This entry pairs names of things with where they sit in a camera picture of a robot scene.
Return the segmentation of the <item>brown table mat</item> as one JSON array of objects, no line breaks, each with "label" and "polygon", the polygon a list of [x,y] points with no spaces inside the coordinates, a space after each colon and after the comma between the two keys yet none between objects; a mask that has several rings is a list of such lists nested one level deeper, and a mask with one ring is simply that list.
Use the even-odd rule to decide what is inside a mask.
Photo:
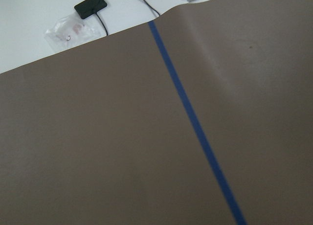
[{"label": "brown table mat", "polygon": [[3,225],[310,225],[313,0],[211,0],[0,76]]}]

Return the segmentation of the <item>clear plastic bag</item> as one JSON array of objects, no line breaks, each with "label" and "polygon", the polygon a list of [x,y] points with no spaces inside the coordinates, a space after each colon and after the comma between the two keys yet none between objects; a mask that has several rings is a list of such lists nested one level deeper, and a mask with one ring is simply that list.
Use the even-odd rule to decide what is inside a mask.
[{"label": "clear plastic bag", "polygon": [[45,32],[44,38],[59,53],[100,38],[101,32],[86,23],[77,13],[59,19]]}]

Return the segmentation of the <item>small black square device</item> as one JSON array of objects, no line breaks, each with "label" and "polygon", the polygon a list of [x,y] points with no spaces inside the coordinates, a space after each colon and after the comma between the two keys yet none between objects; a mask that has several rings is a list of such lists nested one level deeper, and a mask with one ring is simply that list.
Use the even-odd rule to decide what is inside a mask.
[{"label": "small black square device", "polygon": [[108,4],[105,0],[84,0],[83,2],[75,5],[74,9],[80,18],[84,20],[107,6]]}]

